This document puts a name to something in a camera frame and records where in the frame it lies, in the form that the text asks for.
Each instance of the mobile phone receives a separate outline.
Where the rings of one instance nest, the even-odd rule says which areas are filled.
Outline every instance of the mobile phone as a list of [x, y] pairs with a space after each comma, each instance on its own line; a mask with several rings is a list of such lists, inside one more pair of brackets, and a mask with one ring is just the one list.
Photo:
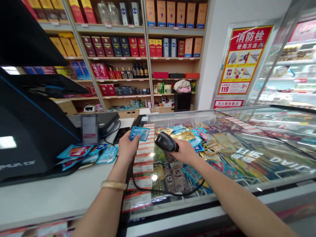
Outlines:
[[123, 137], [124, 134], [125, 134], [126, 132], [128, 132], [130, 129], [131, 129], [130, 127], [120, 128], [120, 129], [118, 130], [118, 133], [117, 133], [116, 136], [115, 136], [115, 139], [114, 139], [114, 141], [113, 141], [113, 144], [118, 144], [118, 143], [119, 143], [119, 139], [120, 139], [121, 137]]

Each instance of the shelf unit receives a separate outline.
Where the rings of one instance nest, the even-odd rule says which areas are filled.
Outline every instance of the shelf unit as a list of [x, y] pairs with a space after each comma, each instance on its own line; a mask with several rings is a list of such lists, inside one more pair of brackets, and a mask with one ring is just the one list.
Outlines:
[[[81, 50], [82, 57], [68, 57], [67, 61], [84, 61], [88, 68], [88, 71], [91, 75], [91, 80], [73, 80], [76, 83], [84, 87], [94, 86], [97, 92], [97, 96], [94, 97], [81, 97], [81, 98], [64, 98], [57, 100], [70, 100], [73, 102], [75, 107], [82, 107], [84, 104], [97, 104], [100, 103], [105, 110], [105, 112], [112, 106], [117, 105], [127, 105], [130, 103], [131, 99], [141, 99], [144, 101], [145, 99], [149, 99], [152, 101], [152, 109], [151, 111], [158, 111], [160, 113], [170, 111], [174, 109], [173, 107], [165, 108], [155, 108], [154, 101], [160, 101], [159, 96], [168, 96], [168, 98], [172, 98], [174, 93], [164, 94], [164, 95], [156, 95], [154, 94], [154, 85], [159, 81], [176, 83], [177, 80], [182, 80], [182, 78], [174, 79], [159, 79], [153, 78], [152, 74], [154, 71], [167, 71], [169, 73], [194, 73], [200, 72], [200, 64], [202, 58], [201, 57], [190, 57], [190, 58], [169, 58], [169, 57], [150, 57], [149, 55], [149, 39], [162, 39], [164, 37], [168, 38], [177, 38], [177, 39], [186, 39], [186, 38], [195, 38], [195, 37], [203, 37], [204, 44], [204, 36], [205, 29], [186, 29], [186, 28], [168, 28], [168, 27], [148, 27], [147, 19], [146, 19], [146, 8], [145, 8], [145, 0], [138, 0], [139, 7], [141, 9], [141, 19], [142, 26], [123, 26], [123, 25], [104, 25], [104, 24], [81, 24], [76, 23], [69, 6], [68, 0], [62, 0], [65, 12], [67, 14], [69, 23], [51, 23], [51, 22], [41, 22], [41, 27], [48, 34], [58, 34], [59, 32], [72, 32], [75, 35], [77, 44]], [[145, 38], [146, 41], [146, 54], [147, 57], [88, 57], [81, 36], [122, 36], [122, 37], [136, 37], [136, 38]], [[148, 67], [148, 78], [137, 78], [137, 79], [114, 79], [114, 80], [98, 80], [95, 78], [93, 70], [91, 68], [91, 63], [105, 63], [107, 65], [111, 65], [113, 67], [113, 71], [116, 68], [121, 70], [122, 67], [127, 70], [128, 67], [132, 68], [133, 62], [136, 63], [146, 63]], [[195, 83], [195, 88], [198, 88], [198, 79], [186, 79], [192, 83]], [[133, 86], [137, 87], [137, 89], [147, 89], [150, 88], [150, 95], [131, 95], [131, 96], [103, 96], [100, 90], [100, 84], [119, 84], [120, 86]], [[196, 100], [196, 92], [192, 93], [192, 101], [191, 105], [195, 105]]]

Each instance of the hand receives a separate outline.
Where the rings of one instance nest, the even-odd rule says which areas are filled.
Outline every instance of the hand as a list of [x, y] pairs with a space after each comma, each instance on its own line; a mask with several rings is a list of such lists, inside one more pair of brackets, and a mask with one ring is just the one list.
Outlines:
[[128, 139], [130, 134], [131, 130], [125, 133], [118, 143], [118, 162], [124, 163], [125, 165], [131, 163], [133, 155], [137, 150], [137, 143], [141, 137], [140, 135], [137, 135], [133, 141], [130, 141]]
[[194, 148], [189, 142], [178, 139], [174, 139], [174, 141], [179, 146], [179, 152], [173, 151], [171, 152], [171, 155], [173, 155], [177, 160], [192, 167], [195, 167], [199, 161], [203, 161], [203, 158], [196, 154]]

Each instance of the red sign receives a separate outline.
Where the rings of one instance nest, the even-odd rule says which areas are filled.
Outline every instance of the red sign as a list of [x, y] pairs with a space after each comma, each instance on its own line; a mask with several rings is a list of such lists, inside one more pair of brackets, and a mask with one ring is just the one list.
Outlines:
[[243, 100], [215, 100], [213, 109], [241, 107]]
[[234, 29], [217, 95], [246, 95], [273, 26]]

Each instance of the freezer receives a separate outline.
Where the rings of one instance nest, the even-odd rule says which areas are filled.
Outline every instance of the freezer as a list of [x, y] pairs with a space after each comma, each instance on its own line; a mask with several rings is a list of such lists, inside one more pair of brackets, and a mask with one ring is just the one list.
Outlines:
[[200, 157], [279, 216], [306, 205], [312, 206], [306, 215], [315, 214], [315, 113], [271, 105], [139, 116], [133, 126], [148, 128], [149, 135], [129, 169], [120, 234], [188, 235], [233, 226], [194, 168], [154, 144], [161, 131], [189, 141]]

